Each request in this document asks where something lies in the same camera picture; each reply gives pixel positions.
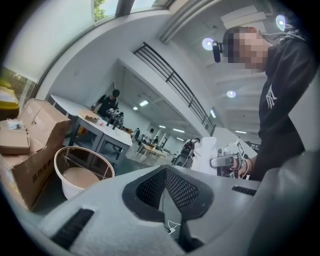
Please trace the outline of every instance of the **black shirt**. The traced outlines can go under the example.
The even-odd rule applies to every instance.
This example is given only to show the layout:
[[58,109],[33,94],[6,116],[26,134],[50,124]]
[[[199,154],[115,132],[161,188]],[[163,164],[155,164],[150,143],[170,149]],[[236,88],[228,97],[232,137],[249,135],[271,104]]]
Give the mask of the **black shirt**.
[[270,47],[267,58],[267,81],[259,104],[261,146],[250,176],[250,180],[256,181],[305,150],[288,115],[318,67],[310,47],[299,39],[287,39]]
[[101,104],[98,114],[102,117],[107,117],[107,110],[109,109],[114,109],[116,110],[118,108],[118,102],[117,99],[110,99],[109,96],[103,95],[101,98],[98,100],[98,103]]

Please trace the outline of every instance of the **cardboard box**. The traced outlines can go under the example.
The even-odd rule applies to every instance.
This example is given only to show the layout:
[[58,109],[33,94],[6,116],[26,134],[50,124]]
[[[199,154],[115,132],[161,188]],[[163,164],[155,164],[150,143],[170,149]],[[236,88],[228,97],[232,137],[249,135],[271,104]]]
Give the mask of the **cardboard box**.
[[1,155],[0,177],[8,193],[33,210],[54,171],[54,156],[62,147],[70,120],[46,101],[31,99],[19,120],[29,134],[29,154]]
[[26,130],[10,130],[0,125],[0,154],[29,154],[29,148]]
[[85,120],[88,120],[94,124],[96,124],[97,121],[100,119],[100,117],[97,114],[86,109],[79,109],[78,114],[82,116]]

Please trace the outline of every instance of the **short dark hair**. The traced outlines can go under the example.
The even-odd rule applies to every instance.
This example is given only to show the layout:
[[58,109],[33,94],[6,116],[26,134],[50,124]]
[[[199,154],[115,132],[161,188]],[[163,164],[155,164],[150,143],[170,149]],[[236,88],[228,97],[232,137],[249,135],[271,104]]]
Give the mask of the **short dark hair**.
[[235,34],[250,33],[251,30],[247,26],[234,26],[226,30],[223,35],[223,56],[228,58],[229,63],[234,63],[235,59],[239,57],[239,54],[234,51],[235,42],[239,42],[239,38],[235,37]]
[[113,97],[118,97],[120,95],[120,91],[118,90],[118,89],[115,89],[115,90],[113,90],[113,92],[112,92],[112,96]]

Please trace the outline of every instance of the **white ceiling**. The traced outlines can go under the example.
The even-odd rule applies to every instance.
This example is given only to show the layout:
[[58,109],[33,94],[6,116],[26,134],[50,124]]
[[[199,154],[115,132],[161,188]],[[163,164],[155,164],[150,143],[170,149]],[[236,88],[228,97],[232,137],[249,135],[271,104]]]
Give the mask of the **white ceiling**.
[[[187,140],[201,137],[197,131],[164,98],[135,76],[124,66],[118,63],[116,87],[121,91],[119,99],[129,107],[138,107],[138,113],[150,120],[155,126],[165,126],[163,129],[173,137]],[[149,104],[140,107],[139,103],[147,100]],[[185,133],[174,131],[173,128],[183,130]]]
[[[259,101],[267,77],[264,73],[253,74],[251,70],[242,69],[224,61],[215,63],[212,52],[202,47],[202,40],[212,38],[221,42],[226,31],[225,25],[228,26],[228,22],[231,24],[233,22],[228,21],[232,18],[227,14],[243,8],[246,10],[256,8],[259,14],[253,16],[262,18],[244,26],[257,27],[267,33],[280,32],[275,22],[276,15],[279,14],[276,10],[279,7],[275,5],[272,7],[270,8],[265,0],[222,0],[194,17],[172,39],[187,50],[192,58],[203,63],[207,69],[209,81],[212,81],[208,84],[212,94],[212,105],[224,126],[232,132],[236,130],[247,132],[246,137],[252,142],[260,141],[258,138]],[[236,92],[235,98],[226,96],[229,90]]]

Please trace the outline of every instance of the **person in black hoodie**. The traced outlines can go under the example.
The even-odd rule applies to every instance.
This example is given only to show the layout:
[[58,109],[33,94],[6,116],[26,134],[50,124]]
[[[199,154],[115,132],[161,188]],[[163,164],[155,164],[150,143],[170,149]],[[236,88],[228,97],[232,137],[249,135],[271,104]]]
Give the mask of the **person in black hoodie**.
[[[254,27],[228,29],[222,45],[229,63],[267,75],[259,103],[261,146],[257,156],[247,160],[249,179],[262,181],[268,170],[305,150],[288,115],[312,81],[318,62],[307,41],[288,36],[273,46]],[[247,163],[239,175],[246,173]]]

